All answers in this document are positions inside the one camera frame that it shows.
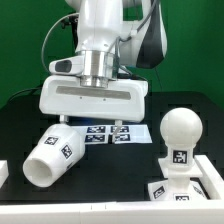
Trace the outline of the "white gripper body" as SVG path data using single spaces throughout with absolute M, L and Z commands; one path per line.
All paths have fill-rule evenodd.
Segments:
M 53 61 L 39 108 L 44 114 L 140 122 L 145 116 L 146 81 L 101 77 L 105 88 L 83 86 L 84 57 Z

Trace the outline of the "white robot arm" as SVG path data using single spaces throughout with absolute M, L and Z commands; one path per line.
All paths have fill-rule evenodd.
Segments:
M 165 57 L 167 37 L 160 0 L 65 0 L 76 9 L 75 55 L 49 64 L 39 108 L 57 115 L 47 130 L 53 142 L 72 136 L 70 117 L 140 122 L 148 83 L 129 66 L 154 68 Z

